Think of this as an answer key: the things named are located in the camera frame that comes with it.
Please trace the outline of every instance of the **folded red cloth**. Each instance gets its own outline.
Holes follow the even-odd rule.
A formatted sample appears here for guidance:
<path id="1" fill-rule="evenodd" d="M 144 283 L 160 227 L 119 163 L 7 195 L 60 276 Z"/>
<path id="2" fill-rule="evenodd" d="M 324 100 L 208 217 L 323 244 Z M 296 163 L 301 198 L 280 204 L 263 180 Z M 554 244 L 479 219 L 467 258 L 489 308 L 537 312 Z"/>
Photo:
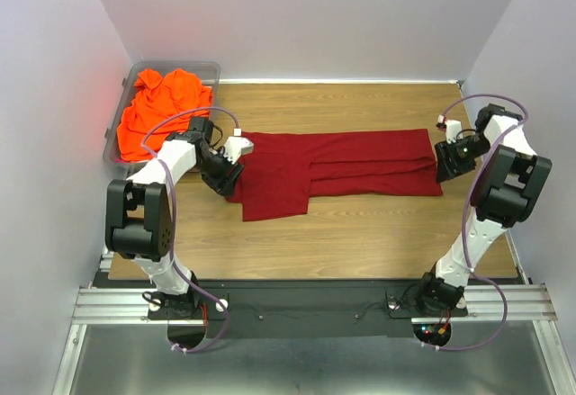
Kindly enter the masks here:
<path id="1" fill-rule="evenodd" d="M 243 135 L 254 152 L 229 200 L 244 221 L 306 213 L 319 195 L 442 195 L 427 130 Z"/>

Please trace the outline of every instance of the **crumpled orange fabric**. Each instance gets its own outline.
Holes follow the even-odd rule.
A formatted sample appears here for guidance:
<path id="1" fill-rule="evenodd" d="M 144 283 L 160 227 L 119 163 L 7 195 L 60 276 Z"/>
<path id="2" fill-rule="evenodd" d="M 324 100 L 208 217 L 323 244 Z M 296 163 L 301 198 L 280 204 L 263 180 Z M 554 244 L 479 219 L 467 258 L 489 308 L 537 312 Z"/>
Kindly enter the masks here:
<path id="1" fill-rule="evenodd" d="M 134 87 L 136 96 L 130 107 L 126 107 L 118 130 L 118 146 L 123 161 L 142 161 L 151 155 L 140 147 L 148 131 L 160 122 L 177 113 L 196 107 L 212 104 L 212 89 L 203 86 L 194 74 L 177 69 L 162 77 L 153 69 L 145 69 L 138 74 Z M 194 116 L 208 117 L 209 110 L 194 113 Z M 164 140 L 173 131 L 188 129 L 190 114 L 176 118 L 158 129 L 148 139 L 147 145 L 159 151 Z"/>

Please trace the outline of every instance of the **wooden table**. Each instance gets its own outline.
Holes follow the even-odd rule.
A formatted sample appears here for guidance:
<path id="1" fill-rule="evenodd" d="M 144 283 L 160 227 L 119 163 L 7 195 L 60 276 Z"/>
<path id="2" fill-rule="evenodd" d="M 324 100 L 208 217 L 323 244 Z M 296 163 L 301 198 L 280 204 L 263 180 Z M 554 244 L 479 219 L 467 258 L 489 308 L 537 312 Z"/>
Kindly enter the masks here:
<path id="1" fill-rule="evenodd" d="M 456 85 L 222 85 L 220 105 L 244 130 L 336 132 L 427 128 L 444 138 L 437 116 L 460 93 Z M 468 125 L 463 107 L 453 119 Z M 219 113 L 227 132 L 232 121 Z M 309 213 L 242 222 L 197 174 L 176 186 L 176 253 L 203 279 L 420 277 L 458 236 L 473 175 L 443 184 L 443 197 L 349 195 L 314 197 Z M 490 248 L 479 273 L 517 275 L 505 238 Z M 143 279 L 132 262 L 114 256 L 111 279 Z"/>

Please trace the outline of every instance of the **gray wall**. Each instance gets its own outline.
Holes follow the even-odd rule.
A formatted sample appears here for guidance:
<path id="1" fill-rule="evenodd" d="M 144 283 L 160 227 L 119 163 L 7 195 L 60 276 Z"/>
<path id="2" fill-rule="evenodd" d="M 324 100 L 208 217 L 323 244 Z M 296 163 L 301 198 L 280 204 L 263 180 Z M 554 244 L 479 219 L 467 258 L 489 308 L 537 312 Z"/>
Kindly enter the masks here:
<path id="1" fill-rule="evenodd" d="M 467 94 L 496 92 L 523 102 L 526 134 L 553 172 L 533 215 L 513 230 L 529 275 L 545 282 L 562 340 L 576 367 L 576 0 L 513 0 L 464 85 Z M 479 103 L 469 103 L 474 115 Z"/>
<path id="2" fill-rule="evenodd" d="M 133 60 L 226 78 L 456 79 L 510 0 L 102 0 Z"/>
<path id="3" fill-rule="evenodd" d="M 103 246 L 104 130 L 130 63 L 98 0 L 0 0 L 0 393 L 51 393 Z"/>

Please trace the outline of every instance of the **gray floor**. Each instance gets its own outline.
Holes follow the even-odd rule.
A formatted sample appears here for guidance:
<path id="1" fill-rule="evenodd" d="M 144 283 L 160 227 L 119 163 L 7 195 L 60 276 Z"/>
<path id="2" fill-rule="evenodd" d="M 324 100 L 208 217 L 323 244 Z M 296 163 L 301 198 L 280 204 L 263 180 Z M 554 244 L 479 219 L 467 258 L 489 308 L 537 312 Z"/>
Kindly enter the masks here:
<path id="1" fill-rule="evenodd" d="M 454 324 L 450 345 L 478 342 L 492 323 Z M 162 327 L 89 328 L 77 395 L 554 394 L 529 322 L 509 322 L 492 344 L 437 353 L 386 337 L 222 341 L 173 353 Z"/>

